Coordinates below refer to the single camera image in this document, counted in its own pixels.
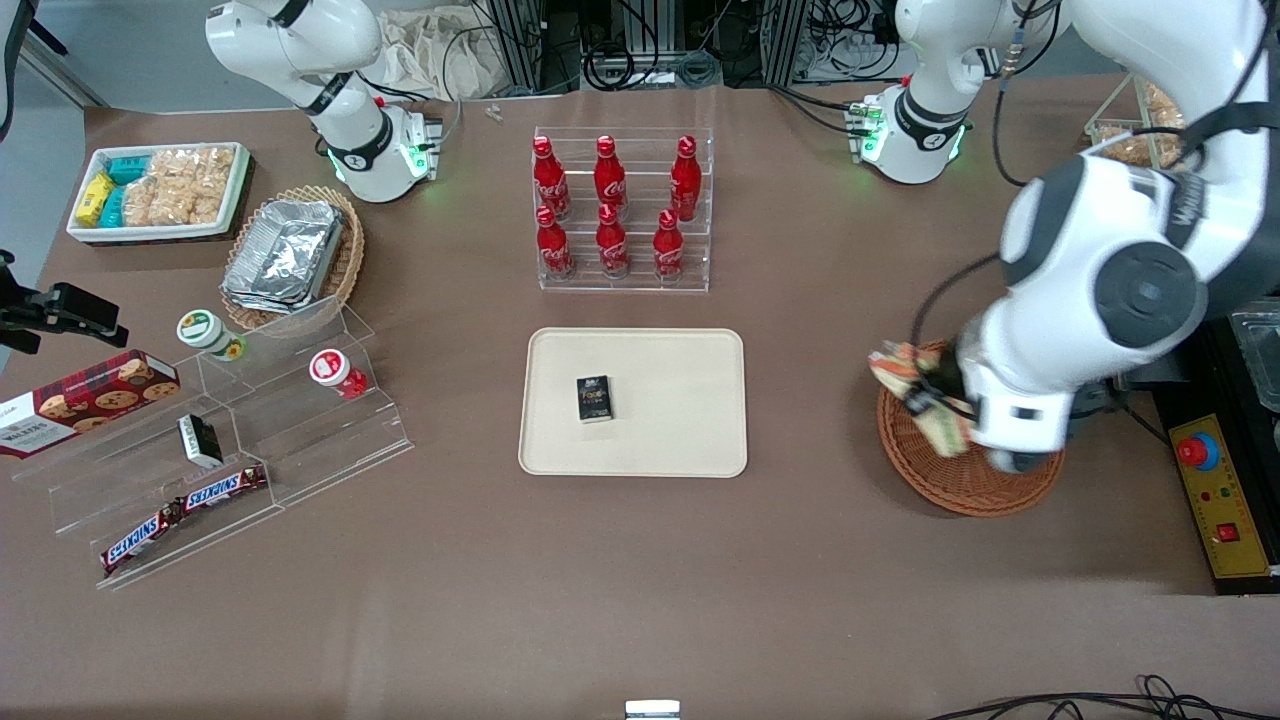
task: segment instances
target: coca-cola bottle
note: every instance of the coca-cola bottle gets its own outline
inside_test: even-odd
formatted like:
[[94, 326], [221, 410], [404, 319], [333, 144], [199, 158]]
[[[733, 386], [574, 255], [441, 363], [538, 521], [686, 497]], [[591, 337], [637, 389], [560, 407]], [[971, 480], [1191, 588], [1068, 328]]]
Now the coca-cola bottle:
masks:
[[681, 136], [676, 143], [676, 164], [671, 167], [671, 206], [681, 223], [694, 219], [698, 193], [703, 190], [703, 169], [698, 167], [698, 141]]
[[618, 224], [618, 208], [600, 205], [600, 225], [595, 228], [595, 243], [600, 246], [600, 264], [604, 277], [621, 281], [631, 272], [631, 259], [627, 258], [627, 233]]
[[573, 256], [568, 251], [564, 228], [556, 222], [556, 211], [543, 205], [538, 209], [538, 250], [543, 256], [547, 277], [564, 282], [573, 277]]
[[627, 210], [627, 173], [618, 161], [613, 136], [602, 135], [595, 141], [595, 195], [600, 205], [613, 205], [618, 217]]
[[680, 281], [684, 250], [685, 236], [676, 227], [676, 211], [668, 208], [658, 215], [658, 232], [653, 236], [653, 270], [662, 284]]
[[568, 179], [545, 135], [534, 138], [534, 187], [543, 204], [556, 213], [556, 219], [568, 217]]

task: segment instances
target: round wicker basket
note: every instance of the round wicker basket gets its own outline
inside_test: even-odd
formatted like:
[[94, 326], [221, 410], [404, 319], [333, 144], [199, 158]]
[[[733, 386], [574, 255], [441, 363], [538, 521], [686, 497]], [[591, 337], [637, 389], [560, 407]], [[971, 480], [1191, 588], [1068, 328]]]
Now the round wicker basket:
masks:
[[[360, 275], [360, 265], [365, 260], [365, 231], [360, 225], [360, 217], [356, 215], [356, 209], [351, 205], [351, 201], [335, 190], [310, 184], [305, 187], [296, 187], [293, 190], [285, 190], [271, 200], [268, 200], [268, 202], [271, 202], [273, 200], [298, 200], [302, 202], [323, 200], [342, 210], [346, 217], [346, 224], [343, 224], [342, 236], [339, 237], [339, 242], [342, 245], [338, 246], [338, 251], [333, 258], [333, 264], [329, 265], [329, 275], [325, 278], [320, 297], [337, 295], [342, 302], [347, 302], [347, 300], [351, 299], [351, 292], [356, 288], [356, 278]], [[241, 225], [241, 231], [236, 236], [236, 243], [232, 245], [230, 254], [227, 258], [228, 268], [230, 268], [232, 263], [236, 261], [236, 256], [239, 255], [241, 247], [244, 245], [244, 236], [248, 234], [250, 225], [253, 224], [253, 220], [257, 219], [257, 214], [261, 213], [265, 206], [266, 202], [260, 205], [257, 210], [253, 210], [253, 214], [244, 220], [244, 224]], [[227, 315], [230, 316], [232, 320], [236, 320], [237, 325], [247, 331], [260, 328], [271, 320], [284, 316], [279, 313], [241, 307], [239, 305], [232, 302], [225, 295], [223, 295], [223, 306], [227, 307]], [[334, 313], [338, 313], [340, 311], [342, 305], [334, 302], [333, 309]], [[320, 323], [329, 319], [329, 316], [316, 318]]]
[[[942, 342], [922, 346], [941, 347]], [[902, 401], [884, 387], [876, 400], [876, 425], [890, 462], [902, 478], [929, 502], [961, 515], [998, 518], [1027, 510], [1044, 500], [1062, 474], [1062, 452], [1020, 475], [993, 469], [980, 448], [940, 457]]]

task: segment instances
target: brown table surface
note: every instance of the brown table surface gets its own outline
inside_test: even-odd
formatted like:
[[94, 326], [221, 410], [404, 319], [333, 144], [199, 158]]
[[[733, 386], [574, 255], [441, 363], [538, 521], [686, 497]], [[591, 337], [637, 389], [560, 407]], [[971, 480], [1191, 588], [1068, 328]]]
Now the brown table surface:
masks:
[[[1015, 83], [1011, 172], [1066, 158], [1117, 79]], [[1138, 673], [1280, 710], [1280, 600], [1208, 597], [1170, 454], [1129, 419], [1094, 421], [1052, 495], [998, 520], [936, 510], [879, 447], [868, 351], [904, 338], [920, 297], [996, 246], [1015, 193], [991, 159], [992, 99], [922, 187], [852, 167], [836, 133], [764, 91], [502, 101], [500, 124], [468, 105], [439, 181], [360, 205], [369, 252], [352, 304], [379, 333], [379, 378], [417, 447], [118, 593], [93, 589], [83, 544], [54, 538], [44, 492], [0, 483], [5, 715], [590, 719], [677, 697], [691, 719], [906, 719], [1125, 692]], [[539, 123], [713, 124], [709, 296], [538, 290]], [[259, 161], [251, 206], [334, 183], [302, 113], [95, 110], [86, 124], [90, 149], [243, 142]], [[219, 307], [227, 249], [95, 250], [60, 234], [44, 278], [119, 302], [133, 346], [183, 357], [174, 322]], [[929, 334], [1000, 291], [995, 270], [966, 282]], [[746, 471], [522, 473], [526, 343], [547, 325], [737, 331]], [[0, 387], [10, 397], [110, 352], [51, 337], [15, 355]]]

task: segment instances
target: red cookie box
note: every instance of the red cookie box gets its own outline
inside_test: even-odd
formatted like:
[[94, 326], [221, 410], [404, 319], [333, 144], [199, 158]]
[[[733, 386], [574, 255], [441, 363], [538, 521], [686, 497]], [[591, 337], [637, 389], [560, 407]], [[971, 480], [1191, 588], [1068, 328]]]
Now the red cookie box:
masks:
[[173, 366], [128, 350], [0, 405], [0, 455], [29, 457], [179, 387]]

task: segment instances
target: white cloth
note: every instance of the white cloth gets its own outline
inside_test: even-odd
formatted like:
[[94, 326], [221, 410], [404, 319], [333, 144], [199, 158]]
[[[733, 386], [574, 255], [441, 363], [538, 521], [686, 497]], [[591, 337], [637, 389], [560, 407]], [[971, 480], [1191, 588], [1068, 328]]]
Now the white cloth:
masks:
[[[474, 100], [509, 83], [498, 56], [498, 32], [467, 32], [453, 44], [448, 67], [444, 53], [453, 37], [467, 28], [484, 27], [489, 18], [471, 5], [443, 5], [426, 10], [383, 10], [383, 74], [379, 85], [397, 90], [428, 91], [447, 100]], [[448, 92], [445, 92], [445, 72]]]

